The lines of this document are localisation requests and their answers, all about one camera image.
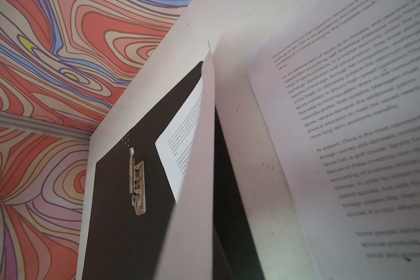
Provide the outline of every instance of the silver clip mechanism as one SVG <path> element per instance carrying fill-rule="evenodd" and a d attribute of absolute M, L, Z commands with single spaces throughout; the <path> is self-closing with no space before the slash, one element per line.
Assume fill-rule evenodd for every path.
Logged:
<path fill-rule="evenodd" d="M 134 162 L 134 148 L 129 149 L 129 193 L 132 195 L 132 205 L 136 215 L 146 212 L 145 203 L 145 164 Z"/>

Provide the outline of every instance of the paper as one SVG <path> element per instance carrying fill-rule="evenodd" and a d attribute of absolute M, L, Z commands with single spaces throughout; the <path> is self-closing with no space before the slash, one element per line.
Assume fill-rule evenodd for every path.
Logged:
<path fill-rule="evenodd" d="M 188 165 L 199 118 L 201 97 L 202 78 L 155 142 L 158 156 L 176 201 L 179 201 L 180 189 Z"/>
<path fill-rule="evenodd" d="M 322 278 L 420 279 L 420 0 L 320 1 L 248 74 Z"/>
<path fill-rule="evenodd" d="M 157 265 L 157 280 L 212 279 L 213 164 L 214 68 L 209 51 L 202 64 L 199 120 Z"/>

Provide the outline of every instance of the white table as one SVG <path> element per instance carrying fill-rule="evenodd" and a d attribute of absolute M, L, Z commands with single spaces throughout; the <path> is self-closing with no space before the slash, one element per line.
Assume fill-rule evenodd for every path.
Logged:
<path fill-rule="evenodd" d="M 266 279 L 315 279 L 291 192 L 246 71 L 250 54 L 314 0 L 192 0 L 90 139 L 77 279 L 95 164 L 203 60 L 210 42 L 216 107 Z"/>

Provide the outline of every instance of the folder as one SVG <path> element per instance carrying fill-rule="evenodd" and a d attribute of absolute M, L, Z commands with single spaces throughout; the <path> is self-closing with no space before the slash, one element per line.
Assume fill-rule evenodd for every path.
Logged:
<path fill-rule="evenodd" d="M 153 279 L 175 205 L 155 142 L 201 68 L 202 62 L 97 162 L 84 280 Z M 213 279 L 264 279 L 216 110 L 213 172 Z"/>

